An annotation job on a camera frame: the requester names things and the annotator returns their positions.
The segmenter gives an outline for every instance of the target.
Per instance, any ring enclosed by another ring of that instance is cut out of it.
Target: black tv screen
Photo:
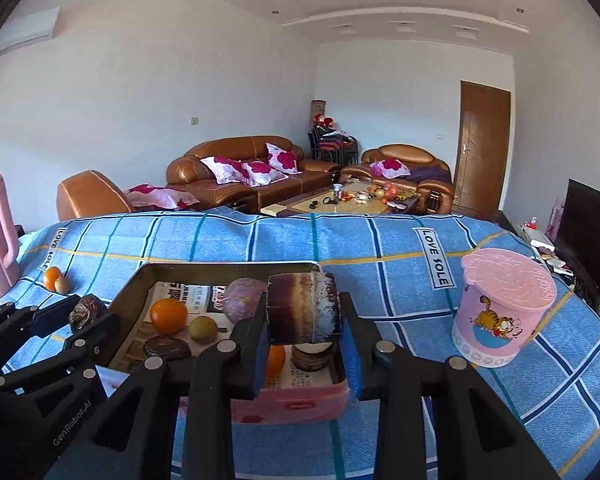
[[[592,282],[600,294],[600,191],[569,181],[562,221],[555,240],[558,256],[576,276]]]

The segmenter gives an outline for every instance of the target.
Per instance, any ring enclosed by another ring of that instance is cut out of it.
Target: metal screw
[[[162,366],[162,358],[158,357],[157,355],[153,355],[151,357],[148,357],[144,361],[144,367],[147,370],[157,370],[161,366]]]
[[[216,345],[216,348],[218,349],[219,352],[222,352],[223,354],[225,354],[225,353],[233,352],[235,350],[236,346],[237,345],[235,344],[235,341],[231,341],[230,339],[225,339],[224,341],[219,342]]]
[[[449,366],[451,366],[454,370],[464,370],[466,368],[466,359],[460,357],[459,355],[454,355],[451,359],[449,359]]]
[[[382,339],[376,343],[376,348],[382,354],[390,354],[395,350],[395,345],[391,341]]]

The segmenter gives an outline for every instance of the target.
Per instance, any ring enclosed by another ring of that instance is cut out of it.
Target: coffee table
[[[366,188],[371,186],[370,182],[361,182],[359,180],[348,180],[342,183],[342,189],[349,192],[366,191]],[[287,217],[303,213],[351,213],[361,215],[383,215],[398,212],[394,208],[383,204],[379,200],[371,199],[366,205],[357,204],[353,200],[344,202],[339,201],[337,205],[323,204],[322,200],[326,197],[333,197],[333,186],[321,187],[314,189],[309,193],[295,196],[288,200],[283,200],[279,203],[263,207],[260,210],[261,214],[268,216]],[[399,211],[402,214],[414,212],[418,205],[420,194],[413,196],[405,201],[407,209]],[[317,200],[318,203],[315,209],[311,209],[309,204]]]

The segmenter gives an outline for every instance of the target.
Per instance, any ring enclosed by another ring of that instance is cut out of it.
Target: black chair
[[[334,162],[336,164],[342,165],[340,162],[342,150],[331,146],[321,147],[320,135],[316,130],[316,126],[311,128],[307,135],[309,135],[309,145],[311,146],[311,158],[313,160],[325,160],[327,162]]]
[[[355,137],[330,135],[330,131],[323,126],[314,126],[309,132],[312,154],[315,151],[317,160],[330,160],[337,162],[342,167],[358,162],[358,141]]]

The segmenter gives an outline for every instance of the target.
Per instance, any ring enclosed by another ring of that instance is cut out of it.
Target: leather armchair
[[[87,170],[64,179],[58,185],[56,210],[59,221],[73,218],[133,213],[125,194],[99,171]]]
[[[268,186],[248,187],[244,184],[217,184],[209,169],[200,162],[207,156],[225,156],[233,160],[267,162],[266,143],[292,151],[298,158],[301,173]],[[238,207],[256,213],[261,207],[328,186],[337,178],[340,167],[332,162],[306,160],[299,146],[277,136],[231,137],[208,140],[191,148],[167,168],[168,187],[188,191],[200,200],[203,209],[219,205]]]
[[[340,181],[343,182],[348,178],[355,177],[360,180],[373,182],[374,184],[396,184],[400,189],[413,189],[417,193],[420,193],[418,212],[451,213],[455,193],[453,184],[441,180],[422,180],[416,183],[408,180],[408,178],[387,179],[382,176],[375,176],[369,165],[372,162],[377,162],[385,158],[397,158],[410,169],[432,166],[449,171],[449,166],[444,160],[436,158],[422,148],[411,146],[410,144],[386,144],[379,148],[366,150],[362,154],[362,164],[354,164],[353,166],[342,168],[340,171]],[[427,208],[427,199],[430,197],[437,199],[438,208],[435,211]]]

